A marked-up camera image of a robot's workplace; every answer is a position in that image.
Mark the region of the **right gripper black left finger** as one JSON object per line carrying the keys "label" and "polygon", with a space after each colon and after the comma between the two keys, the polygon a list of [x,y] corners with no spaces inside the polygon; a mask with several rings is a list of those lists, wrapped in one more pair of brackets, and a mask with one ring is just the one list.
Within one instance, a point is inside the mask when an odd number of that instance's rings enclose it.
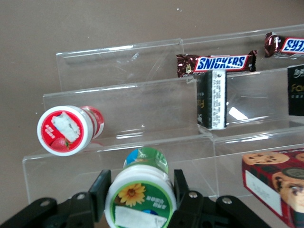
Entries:
{"label": "right gripper black left finger", "polygon": [[111,185],[111,171],[102,170],[89,191],[62,203],[40,198],[2,223],[2,228],[93,228],[102,218]]}

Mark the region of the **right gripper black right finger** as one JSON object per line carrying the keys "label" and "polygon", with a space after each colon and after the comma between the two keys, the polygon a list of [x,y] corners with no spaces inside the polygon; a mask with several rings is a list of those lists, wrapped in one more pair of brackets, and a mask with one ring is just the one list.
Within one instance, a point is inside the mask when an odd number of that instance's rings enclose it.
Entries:
{"label": "right gripper black right finger", "polygon": [[211,200],[190,190],[182,170],[174,170],[174,193],[178,208],[169,228],[268,228],[239,198],[226,195]]}

